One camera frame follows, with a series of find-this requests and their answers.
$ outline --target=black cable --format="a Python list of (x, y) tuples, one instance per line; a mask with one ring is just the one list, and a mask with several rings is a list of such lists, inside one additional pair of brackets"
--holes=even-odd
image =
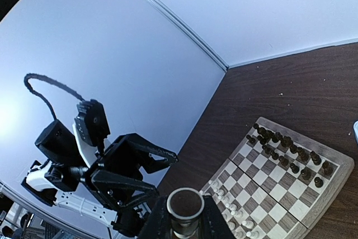
[(108, 227), (107, 227), (107, 229), (108, 229), (108, 234), (110, 235), (110, 239), (112, 239), (111, 229), (109, 229)]
[(72, 96), (74, 96), (75, 98), (81, 100), (81, 101), (84, 101), (83, 97), (78, 94), (75, 90), (71, 89), (70, 87), (68, 87), (67, 85), (61, 83), (61, 82), (58, 82), (52, 78), (49, 78), (45, 75), (39, 75), (39, 74), (34, 74), (34, 73), (29, 73), (25, 76), (25, 78), (23, 79), (23, 82), (26, 86), (26, 88), (33, 94), (33, 95), (36, 95), (38, 96), (39, 98), (41, 98), (47, 105), (47, 107), (50, 109), (51, 111), (51, 114), (52, 114), (52, 117), (55, 119), (56, 118), (56, 114), (55, 114), (55, 111), (52, 107), (52, 105), (50, 104), (49, 100), (46, 99), (45, 96), (43, 96), (42, 94), (40, 94), (39, 92), (36, 92), (33, 87), (31, 86), (31, 84), (29, 83), (29, 80), (30, 79), (38, 79), (39, 81), (44, 81), (44, 82), (47, 82), (48, 84), (51, 84), (51, 85), (54, 85), (66, 92), (68, 92), (69, 94), (71, 94)]

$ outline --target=wooden chessboard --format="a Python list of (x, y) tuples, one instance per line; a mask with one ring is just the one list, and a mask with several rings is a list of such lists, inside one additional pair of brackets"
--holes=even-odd
[[(223, 197), (229, 199), (229, 204), (235, 204), (243, 216), (232, 216), (209, 183), (201, 190), (211, 194), (227, 222), (235, 224), (234, 234), (257, 231), (258, 239), (304, 238), (342, 189), (354, 168), (354, 161), (265, 118), (259, 118), (256, 123), (266, 130), (290, 137), (307, 154), (311, 151), (319, 154), (322, 163), (328, 161), (333, 172), (327, 176), (322, 163), (317, 166), (310, 158), (304, 162), (297, 154), (292, 154), (290, 149), (282, 147), (280, 142), (270, 141), (268, 145), (280, 156), (287, 158), (289, 163), (293, 162), (300, 170), (305, 168), (310, 171), (309, 180), (304, 180), (300, 173), (294, 174), (289, 165), (282, 166), (278, 160), (266, 155), (256, 139), (257, 130), (251, 128), (248, 134), (256, 142), (251, 144), (246, 138), (242, 140), (211, 178), (211, 181), (219, 184), (217, 188), (224, 190)], [(321, 188), (315, 186), (315, 177), (323, 180)], [(244, 220), (253, 221), (255, 226), (252, 229), (243, 227)]]

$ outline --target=chess piece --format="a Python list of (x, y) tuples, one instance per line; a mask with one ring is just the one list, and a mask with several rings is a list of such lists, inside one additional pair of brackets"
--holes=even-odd
[(224, 192), (224, 190), (219, 190), (216, 194), (218, 196), (224, 196), (225, 192)]
[(242, 226), (248, 228), (248, 229), (252, 229), (254, 226), (253, 221), (243, 221), (242, 222)]
[(321, 188), (323, 186), (323, 180), (319, 177), (314, 178), (314, 184), (317, 188)]
[(254, 139), (254, 137), (252, 137), (251, 135), (247, 135), (246, 136), (247, 140), (251, 143), (251, 144), (254, 144), (256, 142), (256, 140)]
[(231, 211), (231, 215), (237, 218), (241, 218), (244, 215), (244, 213), (242, 213), (242, 211)]
[(244, 239), (246, 237), (244, 232), (235, 232), (234, 235), (237, 239)]
[(258, 231), (256, 232), (247, 232), (246, 236), (250, 239), (258, 239), (260, 236), (260, 233)]
[(297, 153), (297, 146), (296, 146), (295, 144), (292, 144), (292, 145), (290, 146), (290, 152), (291, 152), (292, 154), (296, 154), (296, 153)]
[(235, 204), (226, 203), (225, 207), (228, 208), (231, 211), (236, 211), (237, 210), (237, 205), (235, 205)]
[(270, 155), (271, 148), (268, 145), (262, 145), (262, 149), (265, 151), (265, 154)]
[(224, 204), (228, 203), (229, 202), (229, 198), (228, 197), (223, 197), (223, 196), (218, 196), (218, 199), (220, 201), (222, 201)]
[(285, 158), (284, 156), (280, 156), (279, 161), (282, 166), (287, 166), (289, 164), (289, 160), (287, 158)]
[(324, 169), (324, 174), (326, 176), (330, 176), (333, 173), (333, 168), (331, 165), (329, 165), (328, 161), (325, 161), (322, 165), (322, 168)]
[(302, 178), (304, 180), (309, 180), (310, 177), (311, 177), (311, 172), (309, 170), (307, 170), (307, 169), (302, 169), (301, 170), (301, 175), (302, 175)]
[(261, 145), (266, 144), (266, 139), (263, 138), (261, 135), (258, 135), (258, 136), (257, 136), (257, 140), (260, 141), (260, 144), (261, 144)]
[(230, 229), (231, 231), (234, 231), (234, 230), (235, 230), (235, 223), (233, 223), (233, 222), (228, 222), (228, 226), (229, 226), (229, 229)]
[(217, 188), (219, 186), (219, 183), (217, 181), (209, 180), (208, 183), (212, 188)]
[(297, 165), (295, 165), (294, 163), (290, 164), (290, 168), (292, 170), (292, 173), (294, 173), (294, 174), (297, 174), (300, 171), (300, 168)]
[(311, 151), (310, 155), (311, 155), (311, 159), (315, 165), (321, 164), (322, 159), (317, 153), (315, 153), (314, 151)]
[(298, 152), (298, 157), (300, 157), (300, 159), (302, 161), (305, 162), (305, 161), (308, 160), (308, 154), (306, 153), (306, 151), (302, 147), (298, 147), (297, 152)]

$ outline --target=wood grain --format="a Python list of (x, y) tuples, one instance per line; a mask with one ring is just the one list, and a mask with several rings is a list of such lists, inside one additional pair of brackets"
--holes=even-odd
[[(357, 43), (230, 69), (159, 191), (169, 194), (182, 186), (200, 189), (260, 116), (357, 161), (353, 132), (358, 120), (357, 89)], [(358, 238), (357, 182), (355, 167), (307, 239)]]

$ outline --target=chessboard border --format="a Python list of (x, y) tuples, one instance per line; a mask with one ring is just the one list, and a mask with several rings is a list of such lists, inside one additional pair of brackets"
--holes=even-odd
[[(258, 118), (256, 123), (265, 126), (271, 130), (274, 130), (275, 132), (280, 132), (282, 135), (287, 135), (291, 137), (294, 142), (297, 142), (301, 146), (315, 151), (317, 154), (339, 165), (339, 168), (336, 171), (336, 175), (332, 178), (328, 185), (328, 188), (329, 186), (335, 186), (335, 191), (324, 191), (319, 197), (319, 199), (316, 201), (316, 203), (312, 206), (309, 213), (301, 221), (301, 223), (307, 229), (312, 229), (327, 211), (329, 206), (331, 206), (338, 193), (341, 191), (344, 184), (348, 180), (349, 176), (351, 175), (351, 172), (354, 169), (354, 160), (341, 152), (327, 147), (324, 144), (321, 144), (280, 124), (274, 123), (273, 121), (264, 117)], [(254, 131), (255, 129), (251, 128), (248, 134), (252, 135)], [(233, 153), (229, 156), (229, 159), (233, 160), (233, 158), (237, 155), (237, 153), (245, 144), (246, 138), (244, 138), (240, 142), (240, 144), (236, 147)]]
[[(210, 178), (210, 180), (215, 180), (219, 177), (219, 175), (224, 171), (225, 167), (230, 163), (233, 162), (230, 159), (226, 159), (223, 164), (220, 166), (220, 168), (215, 172), (215, 174), (213, 174), (213, 176)], [(201, 188), (201, 190), (203, 190), (204, 193), (206, 193), (206, 191), (210, 188), (209, 182), (206, 182), (205, 185)], [(300, 223), (297, 220), (297, 224), (295, 225), (295, 227), (291, 230), (290, 233), (287, 234), (287, 236), (285, 237), (285, 239), (303, 239), (308, 233), (310, 232), (309, 229), (307, 229), (302, 223)]]

